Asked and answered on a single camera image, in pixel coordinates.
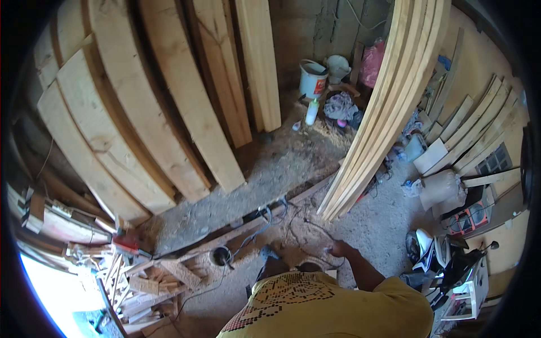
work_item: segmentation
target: person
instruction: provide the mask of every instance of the person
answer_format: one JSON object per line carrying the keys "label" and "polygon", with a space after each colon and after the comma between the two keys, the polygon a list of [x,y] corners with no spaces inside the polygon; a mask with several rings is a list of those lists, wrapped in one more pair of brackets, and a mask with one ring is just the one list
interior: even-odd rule
{"label": "person", "polygon": [[325,251],[345,257],[359,290],[341,288],[314,263],[296,271],[269,246],[248,303],[220,331],[230,337],[427,337],[428,300],[398,277],[385,278],[344,241]]}

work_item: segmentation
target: scooter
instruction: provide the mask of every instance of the scooter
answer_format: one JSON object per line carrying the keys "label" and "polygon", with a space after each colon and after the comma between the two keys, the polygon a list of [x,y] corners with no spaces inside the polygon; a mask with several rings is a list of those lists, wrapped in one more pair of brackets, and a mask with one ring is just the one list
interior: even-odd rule
{"label": "scooter", "polygon": [[414,264],[413,272],[402,274],[401,278],[417,289],[427,281],[442,279],[431,292],[439,290],[430,302],[432,310],[436,311],[448,300],[447,293],[463,282],[466,273],[486,255],[488,249],[496,250],[499,244],[494,241],[482,250],[474,249],[464,253],[464,249],[469,248],[462,238],[452,238],[449,234],[434,238],[422,229],[409,231],[406,235],[406,251]]}

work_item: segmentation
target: white bucket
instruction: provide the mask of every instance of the white bucket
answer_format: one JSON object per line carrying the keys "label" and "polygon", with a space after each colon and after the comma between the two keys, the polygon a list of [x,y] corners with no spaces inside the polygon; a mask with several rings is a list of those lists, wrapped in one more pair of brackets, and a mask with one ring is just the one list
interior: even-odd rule
{"label": "white bucket", "polygon": [[299,91],[301,95],[306,94],[309,98],[318,98],[325,89],[325,82],[327,82],[328,72],[324,75],[321,74],[325,67],[319,63],[303,59],[299,63],[301,68],[301,83],[299,84]]}
{"label": "white bucket", "polygon": [[327,59],[327,67],[329,67],[329,82],[339,84],[344,76],[348,75],[351,67],[347,59],[341,55],[331,55]]}

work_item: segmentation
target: plastic bottle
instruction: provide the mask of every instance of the plastic bottle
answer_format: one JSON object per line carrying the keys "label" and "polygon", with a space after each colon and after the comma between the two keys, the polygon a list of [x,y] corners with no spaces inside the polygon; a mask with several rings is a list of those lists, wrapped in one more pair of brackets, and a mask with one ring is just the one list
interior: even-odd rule
{"label": "plastic bottle", "polygon": [[306,112],[306,124],[308,125],[314,124],[315,117],[318,114],[318,110],[319,110],[319,102],[318,102],[318,99],[315,98],[308,105],[308,111]]}

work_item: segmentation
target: cloth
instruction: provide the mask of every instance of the cloth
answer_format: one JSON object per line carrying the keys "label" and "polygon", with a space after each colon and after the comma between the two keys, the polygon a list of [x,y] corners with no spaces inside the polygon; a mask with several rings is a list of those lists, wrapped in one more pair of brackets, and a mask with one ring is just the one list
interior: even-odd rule
{"label": "cloth", "polygon": [[257,282],[218,338],[425,338],[432,320],[426,298],[398,277],[366,292],[341,288],[323,272],[291,271]]}
{"label": "cloth", "polygon": [[323,106],[325,116],[333,120],[352,120],[353,114],[359,111],[353,104],[351,96],[345,91],[331,96]]}

